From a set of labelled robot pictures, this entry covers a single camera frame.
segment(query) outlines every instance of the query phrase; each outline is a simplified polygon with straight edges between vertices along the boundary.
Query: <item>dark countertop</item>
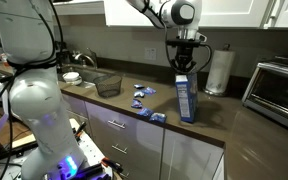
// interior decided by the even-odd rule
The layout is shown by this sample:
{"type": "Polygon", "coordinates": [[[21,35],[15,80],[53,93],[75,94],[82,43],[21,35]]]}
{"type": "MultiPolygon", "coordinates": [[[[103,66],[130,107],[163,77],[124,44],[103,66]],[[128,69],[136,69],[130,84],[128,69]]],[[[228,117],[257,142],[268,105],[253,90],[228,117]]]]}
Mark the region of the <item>dark countertop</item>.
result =
{"type": "MultiPolygon", "coordinates": [[[[11,68],[0,65],[0,72],[12,71],[11,68]]],[[[145,78],[125,75],[122,93],[108,99],[100,98],[95,87],[83,89],[62,82],[59,82],[59,87],[64,94],[140,118],[135,114],[137,110],[130,108],[134,93],[133,84],[150,86],[156,89],[157,93],[145,97],[142,103],[156,112],[167,115],[166,124],[159,124],[160,126],[217,146],[225,144],[228,180],[288,179],[287,129],[243,107],[239,99],[212,97],[203,92],[198,94],[196,122],[181,122],[175,87],[156,83],[155,78],[143,79],[145,78]]]]}

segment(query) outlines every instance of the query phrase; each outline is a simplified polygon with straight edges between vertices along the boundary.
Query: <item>black basket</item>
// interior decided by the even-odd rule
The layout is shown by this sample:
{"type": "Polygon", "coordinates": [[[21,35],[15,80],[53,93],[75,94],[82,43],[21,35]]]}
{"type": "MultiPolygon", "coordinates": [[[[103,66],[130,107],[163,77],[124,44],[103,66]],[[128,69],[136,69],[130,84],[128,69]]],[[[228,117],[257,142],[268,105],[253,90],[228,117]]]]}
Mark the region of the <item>black basket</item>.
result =
{"type": "Polygon", "coordinates": [[[108,98],[121,93],[122,77],[117,75],[105,75],[94,79],[99,96],[108,98]]]}

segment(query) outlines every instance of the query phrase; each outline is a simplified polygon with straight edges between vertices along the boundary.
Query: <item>backsplash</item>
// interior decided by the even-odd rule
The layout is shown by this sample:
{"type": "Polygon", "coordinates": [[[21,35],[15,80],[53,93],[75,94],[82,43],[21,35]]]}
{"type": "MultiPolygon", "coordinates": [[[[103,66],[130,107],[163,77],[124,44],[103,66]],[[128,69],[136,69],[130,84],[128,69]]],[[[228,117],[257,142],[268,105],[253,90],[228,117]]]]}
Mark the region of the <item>backsplash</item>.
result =
{"type": "MultiPolygon", "coordinates": [[[[87,53],[89,47],[99,57],[124,61],[169,66],[164,47],[164,31],[155,28],[107,27],[104,15],[65,16],[69,25],[63,26],[64,40],[71,50],[87,53]],[[144,59],[146,47],[157,49],[156,61],[144,59]]],[[[256,59],[273,55],[288,55],[288,31],[286,30],[226,30],[200,29],[208,37],[207,43],[213,50],[221,49],[225,43],[236,51],[232,75],[251,77],[256,59]]],[[[176,36],[177,30],[169,31],[169,38],[176,36]]],[[[170,49],[174,57],[175,49],[170,49]]],[[[203,64],[207,50],[194,50],[194,60],[203,64]]]]}

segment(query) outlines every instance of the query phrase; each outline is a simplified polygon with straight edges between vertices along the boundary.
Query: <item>blue carton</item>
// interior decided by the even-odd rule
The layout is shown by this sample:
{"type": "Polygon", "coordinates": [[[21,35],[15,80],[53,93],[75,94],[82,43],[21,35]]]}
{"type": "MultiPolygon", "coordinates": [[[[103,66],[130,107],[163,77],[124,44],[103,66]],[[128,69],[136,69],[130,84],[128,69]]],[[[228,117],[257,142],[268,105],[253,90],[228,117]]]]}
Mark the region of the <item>blue carton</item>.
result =
{"type": "Polygon", "coordinates": [[[193,123],[197,109],[197,76],[176,75],[176,92],[181,121],[193,123]]]}

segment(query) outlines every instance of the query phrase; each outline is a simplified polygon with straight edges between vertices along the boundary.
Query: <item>upper cabinet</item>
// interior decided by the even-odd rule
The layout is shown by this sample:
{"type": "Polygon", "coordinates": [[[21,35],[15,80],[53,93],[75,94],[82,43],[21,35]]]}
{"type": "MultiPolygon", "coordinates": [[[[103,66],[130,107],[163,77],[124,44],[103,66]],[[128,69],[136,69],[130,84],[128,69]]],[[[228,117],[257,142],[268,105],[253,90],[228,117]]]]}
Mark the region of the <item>upper cabinet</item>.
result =
{"type": "Polygon", "coordinates": [[[103,0],[72,0],[54,6],[58,15],[104,14],[103,0]]]}
{"type": "Polygon", "coordinates": [[[200,27],[260,27],[270,0],[203,0],[200,27]]]}
{"type": "MultiPolygon", "coordinates": [[[[260,27],[270,0],[203,0],[200,27],[260,27]]],[[[156,6],[165,0],[153,0],[156,6]]],[[[108,26],[153,26],[126,0],[104,0],[108,26]]]]}
{"type": "MultiPolygon", "coordinates": [[[[159,0],[151,0],[159,5],[159,0]]],[[[126,0],[104,0],[105,19],[108,26],[153,26],[151,21],[126,0]]]]}
{"type": "Polygon", "coordinates": [[[288,28],[288,0],[276,0],[266,28],[288,28]]]}

